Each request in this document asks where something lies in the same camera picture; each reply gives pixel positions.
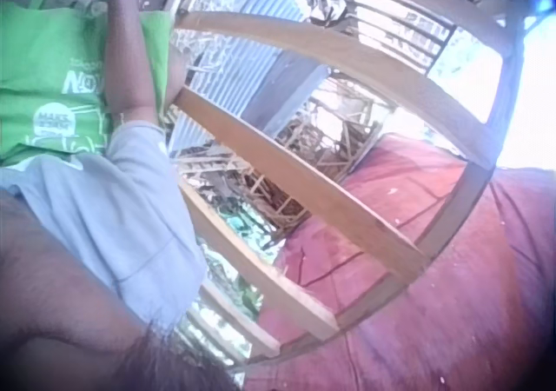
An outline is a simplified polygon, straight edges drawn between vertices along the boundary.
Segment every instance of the skin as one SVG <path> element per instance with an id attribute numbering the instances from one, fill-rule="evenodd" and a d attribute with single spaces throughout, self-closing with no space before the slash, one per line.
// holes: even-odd
<path id="1" fill-rule="evenodd" d="M 115 123 L 158 124 L 136 0 L 109 0 L 106 98 Z M 170 52 L 170 62 L 179 57 Z M 169 71 L 168 97 L 182 68 Z M 30 389 L 91 389 L 147 327 L 0 190 L 0 363 Z"/>

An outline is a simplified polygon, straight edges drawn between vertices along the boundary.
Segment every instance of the red fabric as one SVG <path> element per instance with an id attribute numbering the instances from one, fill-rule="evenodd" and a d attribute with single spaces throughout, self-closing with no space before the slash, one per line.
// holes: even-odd
<path id="1" fill-rule="evenodd" d="M 343 184 L 415 239 L 465 163 L 424 142 L 387 136 Z M 254 368 L 248 391 L 509 389 L 551 340 L 553 173 L 495 172 L 473 213 L 407 292 L 345 336 L 308 355 Z M 340 312 L 384 268 L 312 217 L 277 266 Z M 281 342 L 303 332 L 263 306 L 259 323 Z"/>

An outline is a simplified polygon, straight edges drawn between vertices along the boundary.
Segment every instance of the person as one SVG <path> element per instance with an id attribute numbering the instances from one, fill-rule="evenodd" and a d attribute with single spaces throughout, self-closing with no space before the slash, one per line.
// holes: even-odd
<path id="1" fill-rule="evenodd" d="M 220 362 L 169 334 L 206 263 L 158 127 L 136 0 L 108 2 L 103 87 L 116 130 L 104 155 L 0 168 L 0 389 L 237 389 Z M 33 93 L 18 95 L 14 76 L 0 81 L 4 127 L 13 97 Z M 63 100 L 46 101 L 40 131 L 67 130 Z"/>

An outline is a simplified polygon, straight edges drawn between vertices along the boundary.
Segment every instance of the hair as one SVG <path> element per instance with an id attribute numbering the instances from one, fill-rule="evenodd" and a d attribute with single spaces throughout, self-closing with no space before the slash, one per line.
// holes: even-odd
<path id="1" fill-rule="evenodd" d="M 123 355 L 97 391 L 240 391 L 223 363 L 201 343 L 186 345 L 152 329 Z"/>

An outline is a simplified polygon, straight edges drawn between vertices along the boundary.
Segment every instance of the red tarp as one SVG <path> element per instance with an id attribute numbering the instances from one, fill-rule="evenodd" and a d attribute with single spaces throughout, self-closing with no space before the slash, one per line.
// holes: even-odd
<path id="1" fill-rule="evenodd" d="M 342 185 L 414 240 L 464 166 L 425 142 L 386 136 Z M 509 389 L 551 339 L 555 191 L 552 172 L 497 170 L 407 292 L 324 347 L 249 371 L 246 390 Z M 384 274 L 315 217 L 290 236 L 276 265 L 335 313 Z M 303 333 L 264 305 L 259 323 L 281 342 Z"/>

